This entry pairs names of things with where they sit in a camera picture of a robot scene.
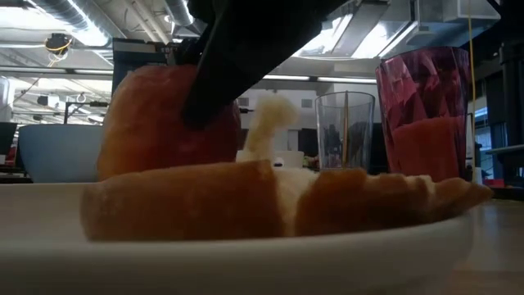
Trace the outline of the silver ventilation duct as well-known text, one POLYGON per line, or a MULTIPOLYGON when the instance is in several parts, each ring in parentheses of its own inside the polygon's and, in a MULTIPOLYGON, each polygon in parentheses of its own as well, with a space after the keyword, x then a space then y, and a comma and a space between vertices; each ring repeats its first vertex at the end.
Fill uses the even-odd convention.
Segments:
POLYGON ((65 26, 65 29, 87 46, 100 47, 110 36, 97 23, 99 8, 93 0, 27 0, 35 8, 65 26))

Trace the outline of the long ceiling light tube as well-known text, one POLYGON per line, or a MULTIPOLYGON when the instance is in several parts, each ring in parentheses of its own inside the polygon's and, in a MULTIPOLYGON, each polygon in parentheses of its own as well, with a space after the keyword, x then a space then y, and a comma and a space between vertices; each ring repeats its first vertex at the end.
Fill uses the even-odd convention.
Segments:
POLYGON ((307 76, 307 75, 266 75, 263 77, 262 80, 319 82, 319 83, 336 83, 336 84, 375 84, 377 82, 375 79, 371 79, 371 78, 307 76))

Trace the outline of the clear drinking glass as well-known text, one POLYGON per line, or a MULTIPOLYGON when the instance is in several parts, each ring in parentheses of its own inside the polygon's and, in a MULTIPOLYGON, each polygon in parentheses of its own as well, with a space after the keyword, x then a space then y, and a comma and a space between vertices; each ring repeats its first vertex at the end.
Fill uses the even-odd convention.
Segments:
POLYGON ((327 93, 315 100, 318 160, 322 170, 369 168, 375 97, 327 93))

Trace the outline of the white plate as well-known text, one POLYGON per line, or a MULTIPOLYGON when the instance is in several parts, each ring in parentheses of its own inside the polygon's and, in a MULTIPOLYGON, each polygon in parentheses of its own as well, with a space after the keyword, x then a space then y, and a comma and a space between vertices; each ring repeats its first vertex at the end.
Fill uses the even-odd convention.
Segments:
POLYGON ((363 234, 90 243, 82 184, 0 184, 0 295, 437 295, 472 217, 363 234))

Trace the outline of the black metal stand pole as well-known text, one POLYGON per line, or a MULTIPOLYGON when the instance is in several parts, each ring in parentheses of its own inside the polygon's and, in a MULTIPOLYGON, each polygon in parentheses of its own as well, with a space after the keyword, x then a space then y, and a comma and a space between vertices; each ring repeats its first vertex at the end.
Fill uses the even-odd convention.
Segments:
POLYGON ((504 161, 506 184, 524 188, 524 43, 509 41, 501 47, 508 151, 504 161))

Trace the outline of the black background monitor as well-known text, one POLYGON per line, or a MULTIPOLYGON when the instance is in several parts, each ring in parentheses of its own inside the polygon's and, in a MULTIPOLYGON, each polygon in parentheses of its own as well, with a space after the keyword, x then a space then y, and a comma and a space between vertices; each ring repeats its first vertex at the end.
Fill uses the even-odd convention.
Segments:
POLYGON ((316 129, 301 129, 298 131, 298 150, 307 157, 318 155, 318 134, 316 129))

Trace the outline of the pink tumbler with juice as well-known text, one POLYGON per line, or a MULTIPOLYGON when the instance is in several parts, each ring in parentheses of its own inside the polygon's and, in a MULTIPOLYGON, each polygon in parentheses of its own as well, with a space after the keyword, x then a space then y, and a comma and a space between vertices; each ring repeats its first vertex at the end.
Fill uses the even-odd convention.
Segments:
POLYGON ((468 51, 421 48, 375 70, 389 170, 439 182, 466 173, 468 51))

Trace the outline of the red apple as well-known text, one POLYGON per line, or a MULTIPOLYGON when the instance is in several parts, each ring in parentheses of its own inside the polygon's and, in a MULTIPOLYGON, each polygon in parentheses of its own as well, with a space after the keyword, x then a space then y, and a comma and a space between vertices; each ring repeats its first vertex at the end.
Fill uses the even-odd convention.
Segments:
POLYGON ((241 132, 237 104, 203 130, 180 115, 196 77, 193 65, 130 71, 111 99, 97 159, 100 180, 130 172, 234 161, 241 132))

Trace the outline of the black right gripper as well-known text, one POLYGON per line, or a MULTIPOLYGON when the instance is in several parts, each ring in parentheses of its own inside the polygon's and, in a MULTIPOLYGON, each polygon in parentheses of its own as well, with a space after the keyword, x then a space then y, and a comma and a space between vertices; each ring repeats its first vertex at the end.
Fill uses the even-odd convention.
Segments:
MULTIPOLYGON (((204 22, 255 15, 326 16, 348 0, 188 0, 204 22)), ((203 47, 182 110, 185 125, 207 126, 227 105, 306 45, 322 29, 316 20, 219 20, 198 40, 203 47)))

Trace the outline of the blue cereal bowl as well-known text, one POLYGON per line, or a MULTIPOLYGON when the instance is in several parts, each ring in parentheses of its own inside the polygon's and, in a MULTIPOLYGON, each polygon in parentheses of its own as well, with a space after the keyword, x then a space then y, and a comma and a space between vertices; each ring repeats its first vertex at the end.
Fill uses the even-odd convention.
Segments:
POLYGON ((19 128, 20 157, 35 183, 96 181, 101 145, 99 125, 47 124, 19 128))

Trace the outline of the pale banana piece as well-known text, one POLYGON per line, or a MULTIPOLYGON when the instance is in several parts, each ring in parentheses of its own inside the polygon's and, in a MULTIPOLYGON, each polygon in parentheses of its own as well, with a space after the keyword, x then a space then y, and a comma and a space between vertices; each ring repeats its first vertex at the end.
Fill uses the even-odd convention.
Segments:
POLYGON ((262 96, 255 106, 242 154, 237 161, 272 160, 276 133, 295 124, 298 117, 296 106, 283 95, 271 93, 262 96))

